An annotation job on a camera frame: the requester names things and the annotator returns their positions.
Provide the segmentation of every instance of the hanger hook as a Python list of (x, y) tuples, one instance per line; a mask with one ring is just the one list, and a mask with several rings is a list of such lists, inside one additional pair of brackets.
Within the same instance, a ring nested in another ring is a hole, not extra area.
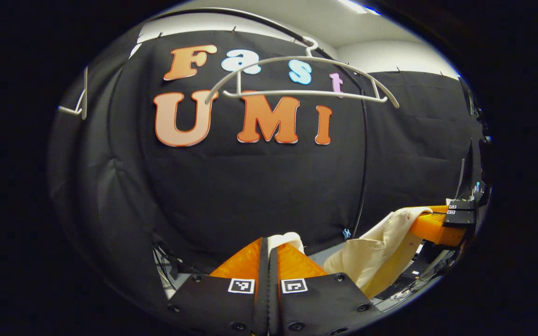
[(312, 57), (310, 52), (317, 49), (319, 47), (319, 43), (317, 43), (316, 40), (314, 40), (314, 39), (312, 39), (310, 37), (307, 37), (307, 36), (303, 36), (303, 40), (305, 42), (311, 42), (312, 43), (312, 45), (310, 47), (307, 47), (306, 50), (305, 50), (306, 55), (308, 57)]

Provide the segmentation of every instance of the orange letter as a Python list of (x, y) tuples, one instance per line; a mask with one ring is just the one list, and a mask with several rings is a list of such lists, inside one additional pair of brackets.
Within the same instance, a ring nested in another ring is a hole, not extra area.
[(277, 126), (279, 131), (275, 141), (279, 143), (296, 143), (296, 110), (300, 106), (299, 100), (292, 97), (283, 97), (275, 110), (271, 110), (267, 98), (263, 95), (245, 96), (244, 128), (238, 133), (240, 142), (257, 142), (261, 136), (256, 132), (258, 123), (265, 141), (271, 140)]
[(319, 114), (319, 130), (317, 136), (314, 137), (314, 142), (318, 145), (329, 145), (331, 138), (329, 138), (329, 118), (331, 117), (331, 109), (326, 106), (317, 106), (317, 113)]
[(173, 54), (173, 62), (171, 69), (163, 76), (166, 81), (171, 81), (178, 78), (186, 78), (196, 75), (197, 70), (190, 68), (192, 63), (197, 66), (203, 66), (207, 62), (207, 54), (215, 54), (217, 47), (215, 45), (198, 45), (196, 47), (175, 49)]
[(206, 138), (211, 126), (211, 104), (219, 95), (215, 93), (211, 102), (205, 105), (205, 98), (209, 92), (211, 90), (196, 91), (192, 94), (192, 99), (196, 101), (196, 122), (187, 132), (182, 132), (176, 127), (177, 104), (184, 99), (184, 95), (170, 92), (155, 97), (153, 100), (157, 106), (155, 132), (159, 141), (171, 147), (188, 147)]

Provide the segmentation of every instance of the cream fabric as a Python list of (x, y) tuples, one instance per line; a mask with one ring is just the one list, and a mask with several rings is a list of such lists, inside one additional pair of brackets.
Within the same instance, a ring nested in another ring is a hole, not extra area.
[(346, 241), (344, 248), (323, 264), (325, 272), (346, 273), (367, 297), (391, 285), (414, 257), (421, 238), (408, 232), (427, 207), (403, 208), (390, 213), (358, 239)]
[(299, 234), (297, 234), (296, 232), (276, 234), (267, 238), (267, 246), (269, 247), (267, 252), (269, 253), (269, 255), (271, 255), (271, 250), (273, 249), (273, 247), (278, 247), (285, 243), (289, 243), (293, 247), (297, 248), (297, 250), (304, 253), (303, 241), (301, 240)]

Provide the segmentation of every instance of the white wall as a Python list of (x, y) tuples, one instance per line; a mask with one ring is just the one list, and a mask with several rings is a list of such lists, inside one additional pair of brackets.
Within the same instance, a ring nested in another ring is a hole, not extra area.
[[(292, 41), (290, 35), (284, 34), (275, 28), (271, 28), (262, 23), (244, 19), (233, 15), (216, 14), (216, 13), (190, 13), (180, 14), (175, 16), (158, 19), (147, 23), (141, 29), (141, 37), (137, 41), (136, 47), (133, 49), (132, 54), (137, 51), (139, 44), (147, 40), (152, 40), (162, 33), (162, 36), (179, 34), (182, 32), (194, 32), (204, 30), (228, 30), (231, 31), (234, 27), (237, 32), (249, 32), (254, 34), (261, 34), (266, 36), (272, 36), (281, 40)], [(337, 59), (337, 51), (334, 47), (327, 45), (320, 39), (307, 34), (301, 30), (288, 26), (298, 34), (302, 36), (308, 36), (314, 38), (321, 49), (324, 49), (329, 55)], [(301, 42), (295, 41), (299, 45), (304, 45)]]
[(372, 41), (337, 49), (339, 60), (364, 72), (420, 71), (458, 79), (455, 68), (433, 47), (416, 42)]

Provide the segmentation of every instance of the blue letter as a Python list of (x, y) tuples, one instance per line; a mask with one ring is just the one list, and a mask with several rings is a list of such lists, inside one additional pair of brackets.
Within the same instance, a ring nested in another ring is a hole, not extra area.
[(303, 85), (308, 85), (310, 83), (312, 80), (310, 75), (312, 69), (308, 63), (301, 60), (291, 60), (288, 65), (290, 66), (290, 70), (292, 70), (290, 71), (290, 79), (292, 79), (294, 83), (301, 83)]
[[(243, 66), (253, 64), (259, 61), (259, 55), (257, 55), (256, 52), (250, 50), (235, 49), (228, 51), (226, 56), (228, 56), (228, 58), (224, 59), (224, 61), (221, 62), (221, 67), (227, 71), (235, 71), (239, 68), (242, 68)], [(246, 74), (254, 75), (261, 72), (261, 67), (255, 65), (242, 71), (246, 72)]]

